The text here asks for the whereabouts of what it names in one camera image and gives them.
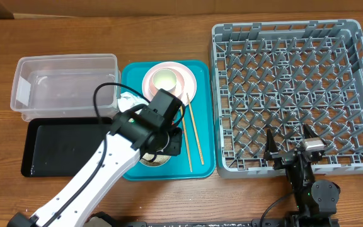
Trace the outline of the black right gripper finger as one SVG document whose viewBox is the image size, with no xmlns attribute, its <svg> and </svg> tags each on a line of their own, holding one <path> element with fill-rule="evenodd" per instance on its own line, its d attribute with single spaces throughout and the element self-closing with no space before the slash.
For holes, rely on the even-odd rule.
<svg viewBox="0 0 363 227">
<path fill-rule="evenodd" d="M 308 124 L 303 124 L 302 128 L 305 139 L 319 138 L 319 135 L 317 135 Z"/>
<path fill-rule="evenodd" d="M 272 131 L 267 129 L 267 140 L 265 145 L 265 154 L 277 154 L 279 152 L 277 145 L 274 141 Z"/>
</svg>

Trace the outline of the grey white bowl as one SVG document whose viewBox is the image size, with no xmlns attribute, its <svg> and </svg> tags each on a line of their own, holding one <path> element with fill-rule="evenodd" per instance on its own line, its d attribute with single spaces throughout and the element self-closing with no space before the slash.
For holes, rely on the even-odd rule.
<svg viewBox="0 0 363 227">
<path fill-rule="evenodd" d="M 159 155 L 159 154 L 148 154 L 146 153 L 140 160 L 140 162 L 148 167 L 157 167 L 165 164 L 170 159 L 170 156 Z"/>
</svg>

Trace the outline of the white napkin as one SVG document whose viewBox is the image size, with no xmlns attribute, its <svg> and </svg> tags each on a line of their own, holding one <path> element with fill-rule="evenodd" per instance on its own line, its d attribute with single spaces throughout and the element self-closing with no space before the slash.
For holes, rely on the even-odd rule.
<svg viewBox="0 0 363 227">
<path fill-rule="evenodd" d="M 121 112 L 124 112 L 139 104 L 148 105 L 148 102 L 145 101 L 145 99 L 135 96 L 128 91 L 121 93 L 120 98 L 118 99 L 118 108 Z"/>
</svg>

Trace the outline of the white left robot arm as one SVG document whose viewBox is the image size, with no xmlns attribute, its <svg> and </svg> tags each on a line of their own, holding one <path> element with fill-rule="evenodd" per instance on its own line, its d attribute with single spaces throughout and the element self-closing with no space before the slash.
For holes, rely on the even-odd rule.
<svg viewBox="0 0 363 227">
<path fill-rule="evenodd" d="M 180 154 L 177 110 L 143 107 L 118 113 L 101 144 L 72 180 L 30 217 L 16 213 L 8 226 L 82 226 L 116 181 L 146 154 Z"/>
</svg>

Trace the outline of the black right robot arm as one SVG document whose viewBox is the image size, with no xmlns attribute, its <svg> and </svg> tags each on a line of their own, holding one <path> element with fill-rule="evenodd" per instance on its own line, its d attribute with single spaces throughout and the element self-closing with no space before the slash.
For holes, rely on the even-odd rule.
<svg viewBox="0 0 363 227">
<path fill-rule="evenodd" d="M 304 139 L 298 148 L 280 153 L 272 131 L 267 131 L 264 159 L 273 161 L 274 170 L 284 170 L 292 192 L 271 204 L 260 218 L 259 225 L 266 226 L 338 226 L 331 216 L 337 212 L 340 187 L 329 180 L 317 180 L 311 164 L 323 159 L 326 143 L 309 125 L 302 126 Z M 265 216 L 279 202 L 293 195 L 297 211 L 289 211 L 280 221 L 266 220 Z"/>
</svg>

